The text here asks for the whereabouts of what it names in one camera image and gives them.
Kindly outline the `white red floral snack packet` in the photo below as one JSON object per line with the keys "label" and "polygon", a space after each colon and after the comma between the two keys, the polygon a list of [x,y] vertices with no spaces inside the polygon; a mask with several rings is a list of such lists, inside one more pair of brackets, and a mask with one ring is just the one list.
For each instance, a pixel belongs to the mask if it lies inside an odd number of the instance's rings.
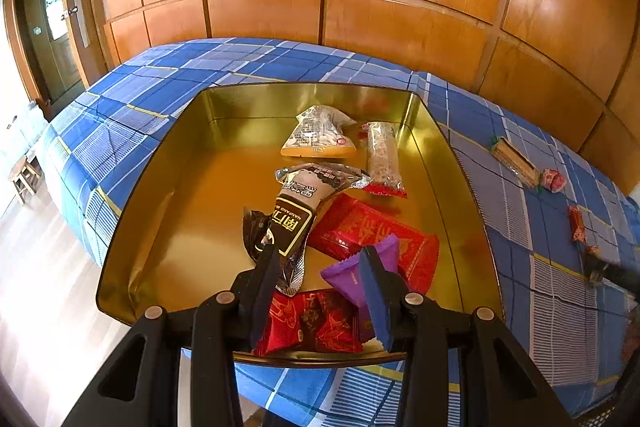
{"label": "white red floral snack packet", "polygon": [[591,283],[599,283],[603,279],[603,272],[608,264],[601,258],[597,246],[587,245],[582,253],[582,264],[584,265],[585,277]]}

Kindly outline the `long red snack packet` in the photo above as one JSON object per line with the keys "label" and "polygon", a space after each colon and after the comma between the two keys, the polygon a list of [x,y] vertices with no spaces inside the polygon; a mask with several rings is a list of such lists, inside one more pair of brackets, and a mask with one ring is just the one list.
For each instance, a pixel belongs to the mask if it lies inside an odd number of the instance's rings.
{"label": "long red snack packet", "polygon": [[567,208],[568,220],[570,220],[570,240],[574,243],[587,243],[587,233],[582,217],[582,210],[578,206],[571,205]]}

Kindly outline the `pink snack packet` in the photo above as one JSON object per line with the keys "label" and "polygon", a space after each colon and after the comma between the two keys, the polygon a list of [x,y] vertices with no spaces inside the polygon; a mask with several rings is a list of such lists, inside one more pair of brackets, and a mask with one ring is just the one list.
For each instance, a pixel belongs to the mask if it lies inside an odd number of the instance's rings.
{"label": "pink snack packet", "polygon": [[539,185],[550,193],[559,193],[564,190],[566,178],[558,170],[544,168],[540,173]]}

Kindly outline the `beige wafer snack pack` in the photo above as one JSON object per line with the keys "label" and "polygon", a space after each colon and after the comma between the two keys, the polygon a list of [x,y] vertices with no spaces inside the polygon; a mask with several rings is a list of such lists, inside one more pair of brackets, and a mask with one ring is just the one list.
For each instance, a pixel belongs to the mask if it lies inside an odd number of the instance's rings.
{"label": "beige wafer snack pack", "polygon": [[540,171],[504,136],[495,136],[489,152],[527,188],[535,188],[539,185]]}

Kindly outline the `purple snack packet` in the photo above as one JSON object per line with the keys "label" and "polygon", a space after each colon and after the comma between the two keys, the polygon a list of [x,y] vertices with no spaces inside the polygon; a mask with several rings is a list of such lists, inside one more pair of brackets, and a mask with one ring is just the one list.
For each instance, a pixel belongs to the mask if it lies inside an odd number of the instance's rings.
{"label": "purple snack packet", "polygon": [[[385,270],[396,273],[398,271],[399,239],[395,234],[374,245]],[[320,271],[323,280],[338,291],[350,303],[358,308],[366,306],[366,293],[360,275],[360,253],[345,260],[334,263]]]}

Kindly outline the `black and gold snack packet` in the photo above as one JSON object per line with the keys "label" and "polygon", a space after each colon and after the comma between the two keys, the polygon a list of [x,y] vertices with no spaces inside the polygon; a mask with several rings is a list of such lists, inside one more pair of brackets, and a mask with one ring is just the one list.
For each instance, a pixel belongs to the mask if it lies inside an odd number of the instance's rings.
{"label": "black and gold snack packet", "polygon": [[307,239],[319,209],[330,198],[351,188],[362,190],[370,181],[357,167],[337,162],[306,162],[276,171],[281,190],[269,215],[245,210],[243,243],[257,261],[269,245],[280,256],[276,288],[293,297],[303,285]]}

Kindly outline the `blue plaid bed sheet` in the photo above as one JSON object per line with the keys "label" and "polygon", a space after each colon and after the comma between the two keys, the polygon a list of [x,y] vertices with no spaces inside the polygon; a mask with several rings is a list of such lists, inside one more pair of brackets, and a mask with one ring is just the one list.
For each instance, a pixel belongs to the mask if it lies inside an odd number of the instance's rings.
{"label": "blue plaid bed sheet", "polygon": [[[582,210],[603,257],[636,267],[639,213],[620,189],[560,140],[429,72],[288,40],[215,38],[164,44],[130,58],[65,107],[36,145],[48,189],[95,262],[153,150],[201,90],[257,81],[334,81],[412,91],[469,178],[495,254],[506,323],[541,366],[567,412],[612,395],[623,373],[632,298],[582,276],[567,208]],[[564,190],[527,188],[489,149],[504,136]]]}

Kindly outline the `gold tin box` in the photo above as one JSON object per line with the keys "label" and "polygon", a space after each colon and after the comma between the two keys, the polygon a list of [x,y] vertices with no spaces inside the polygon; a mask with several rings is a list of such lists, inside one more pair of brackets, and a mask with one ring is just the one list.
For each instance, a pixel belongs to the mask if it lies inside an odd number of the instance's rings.
{"label": "gold tin box", "polygon": [[486,228],[460,161],[419,95],[345,83],[276,82],[199,93],[152,154],[108,247],[96,291],[105,314],[132,324],[146,309],[193,308],[253,268],[242,235],[247,210],[273,217],[287,241],[318,225],[330,190],[284,191],[282,145],[304,109],[326,105],[355,124],[399,130],[404,198],[352,190],[352,197],[439,241],[427,295],[460,312],[502,308]]}

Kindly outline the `dark red snack packet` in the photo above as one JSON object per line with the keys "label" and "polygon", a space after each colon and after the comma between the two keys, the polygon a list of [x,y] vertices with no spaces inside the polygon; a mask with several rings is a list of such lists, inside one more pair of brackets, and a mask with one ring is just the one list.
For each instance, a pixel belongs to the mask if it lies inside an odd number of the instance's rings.
{"label": "dark red snack packet", "polygon": [[359,312],[335,289],[303,291],[286,297],[276,291],[254,355],[280,351],[359,353]]}

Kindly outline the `red square snack packet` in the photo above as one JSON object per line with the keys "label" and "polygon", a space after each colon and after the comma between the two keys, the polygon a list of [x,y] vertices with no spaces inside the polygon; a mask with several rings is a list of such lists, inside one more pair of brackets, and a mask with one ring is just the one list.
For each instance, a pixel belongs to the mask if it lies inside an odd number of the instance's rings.
{"label": "red square snack packet", "polygon": [[308,245],[336,260],[356,255],[363,246],[395,235],[399,241],[398,268],[409,288],[427,294],[439,256],[439,239],[378,211],[361,200],[340,194],[312,229]]}

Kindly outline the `small wooden stool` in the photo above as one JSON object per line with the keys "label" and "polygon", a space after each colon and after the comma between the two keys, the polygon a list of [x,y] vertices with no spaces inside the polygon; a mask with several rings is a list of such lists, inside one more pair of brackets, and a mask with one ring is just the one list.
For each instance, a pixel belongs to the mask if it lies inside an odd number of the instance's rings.
{"label": "small wooden stool", "polygon": [[37,193],[43,175],[40,170],[32,165],[26,155],[23,155],[12,167],[9,180],[14,187],[18,200],[25,205],[28,196]]}

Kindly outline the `clear nut bar packet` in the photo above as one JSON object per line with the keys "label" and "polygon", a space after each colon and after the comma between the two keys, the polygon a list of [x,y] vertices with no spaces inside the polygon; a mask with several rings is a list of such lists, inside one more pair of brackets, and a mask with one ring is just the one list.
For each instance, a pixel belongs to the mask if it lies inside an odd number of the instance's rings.
{"label": "clear nut bar packet", "polygon": [[406,198],[399,168],[397,126],[386,121],[369,121],[361,126],[367,142],[369,184],[364,188],[376,196]]}

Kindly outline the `white orange snack packet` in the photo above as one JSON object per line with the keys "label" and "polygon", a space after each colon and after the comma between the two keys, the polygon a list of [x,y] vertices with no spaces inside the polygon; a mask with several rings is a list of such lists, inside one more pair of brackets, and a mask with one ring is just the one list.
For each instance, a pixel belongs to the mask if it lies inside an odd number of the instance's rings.
{"label": "white orange snack packet", "polygon": [[281,155],[333,159],[352,156],[356,146],[343,129],[354,124],[356,121],[332,106],[310,106],[296,116],[296,126],[282,145]]}

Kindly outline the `wooden door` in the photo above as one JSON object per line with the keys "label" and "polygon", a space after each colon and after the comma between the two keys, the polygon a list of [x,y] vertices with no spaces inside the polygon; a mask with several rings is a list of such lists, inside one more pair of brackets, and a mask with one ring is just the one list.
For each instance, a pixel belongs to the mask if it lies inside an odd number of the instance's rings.
{"label": "wooden door", "polygon": [[103,0],[1,0],[23,90],[47,120],[114,67]]}

